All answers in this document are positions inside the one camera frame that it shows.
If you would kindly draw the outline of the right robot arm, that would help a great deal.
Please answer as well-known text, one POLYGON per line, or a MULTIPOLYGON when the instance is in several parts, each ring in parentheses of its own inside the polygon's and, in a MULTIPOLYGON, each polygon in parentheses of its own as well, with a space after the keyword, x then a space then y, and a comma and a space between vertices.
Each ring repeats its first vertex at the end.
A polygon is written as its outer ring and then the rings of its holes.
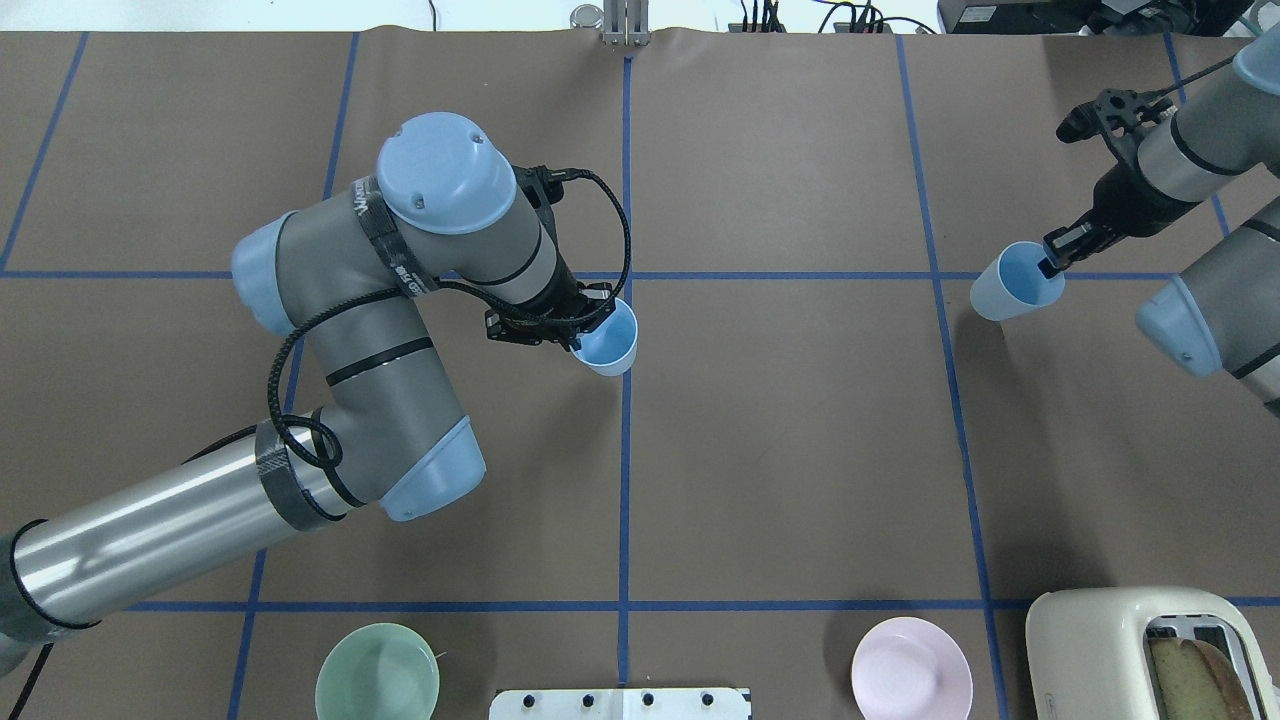
MULTIPOLYGON (((1089 208, 1043 237, 1036 275, 1053 279, 1123 240, 1149 238, 1254 169, 1277 173, 1279 36, 1266 29, 1196 74, 1201 90, 1107 88, 1073 108, 1056 131, 1100 137, 1114 165, 1089 208)), ((1175 274, 1137 313, 1146 338, 1192 375, 1228 373, 1277 413, 1279 205, 1266 202, 1175 274)))

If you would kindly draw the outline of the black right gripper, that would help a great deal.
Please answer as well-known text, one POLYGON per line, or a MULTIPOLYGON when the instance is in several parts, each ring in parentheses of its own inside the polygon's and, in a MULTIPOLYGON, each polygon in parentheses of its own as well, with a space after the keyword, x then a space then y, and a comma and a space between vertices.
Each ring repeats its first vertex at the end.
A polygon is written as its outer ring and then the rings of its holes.
POLYGON ((1053 279, 1092 251, 1103 251, 1120 240, 1156 236, 1199 205, 1169 197, 1126 165, 1106 172, 1096 182, 1092 199, 1078 225, 1043 237, 1044 259, 1038 261, 1043 278, 1053 279))

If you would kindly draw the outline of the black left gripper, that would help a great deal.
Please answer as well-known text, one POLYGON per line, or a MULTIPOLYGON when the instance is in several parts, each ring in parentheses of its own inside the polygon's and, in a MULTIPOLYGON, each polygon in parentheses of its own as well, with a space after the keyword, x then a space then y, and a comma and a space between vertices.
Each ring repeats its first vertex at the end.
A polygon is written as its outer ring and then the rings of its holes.
POLYGON ((616 311, 613 284, 584 283, 573 277, 558 277, 535 299, 516 307, 527 319, 490 307, 485 313, 485 334, 490 341, 509 345, 559 345, 577 352, 584 338, 599 329, 616 311))

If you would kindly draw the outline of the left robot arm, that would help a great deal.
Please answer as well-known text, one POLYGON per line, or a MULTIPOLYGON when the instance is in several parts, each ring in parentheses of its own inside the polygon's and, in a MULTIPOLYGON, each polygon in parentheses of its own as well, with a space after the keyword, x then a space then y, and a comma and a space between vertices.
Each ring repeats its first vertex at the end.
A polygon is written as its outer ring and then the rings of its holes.
POLYGON ((3 670, 106 616, 375 503, 411 521, 486 470, 417 300, 486 305, 486 337, 582 356, 622 284, 581 282, 553 206, 598 173, 511 164, 466 117, 431 111, 369 176, 244 237, 241 302, 282 337, 266 415, 188 461, 3 537, 3 670))

